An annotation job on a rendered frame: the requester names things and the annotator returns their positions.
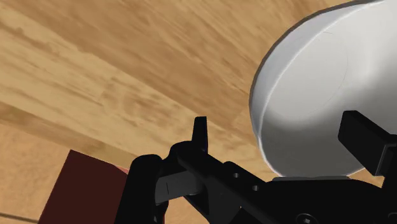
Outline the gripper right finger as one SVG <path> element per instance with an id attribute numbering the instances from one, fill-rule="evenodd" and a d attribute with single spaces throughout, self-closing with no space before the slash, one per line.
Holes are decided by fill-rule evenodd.
<path id="1" fill-rule="evenodd" d="M 397 187 L 397 134 L 390 134 L 359 111 L 344 111 L 338 140 L 383 187 Z"/>

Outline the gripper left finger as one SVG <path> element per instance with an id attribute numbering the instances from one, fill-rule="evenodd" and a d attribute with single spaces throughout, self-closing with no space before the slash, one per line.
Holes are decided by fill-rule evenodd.
<path id="1" fill-rule="evenodd" d="M 165 224 L 169 201 L 184 197 L 209 224 L 279 224 L 260 202 L 264 182 L 233 162 L 208 154 L 207 119 L 194 120 L 189 141 L 167 158 L 142 155 L 129 169 L 115 224 Z"/>

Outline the white round bowl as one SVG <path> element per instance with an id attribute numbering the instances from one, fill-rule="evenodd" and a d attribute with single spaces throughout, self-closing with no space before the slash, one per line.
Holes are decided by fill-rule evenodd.
<path id="1" fill-rule="evenodd" d="M 249 113 L 279 176 L 347 176 L 362 165 L 337 135 L 356 110 L 397 134 L 397 0 L 353 0 L 287 30 L 263 58 Z"/>

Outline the dark red robot stand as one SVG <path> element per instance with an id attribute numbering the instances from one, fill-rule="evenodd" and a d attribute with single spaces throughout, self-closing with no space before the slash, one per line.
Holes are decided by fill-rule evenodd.
<path id="1" fill-rule="evenodd" d="M 71 150 L 38 224 L 114 224 L 127 174 Z"/>

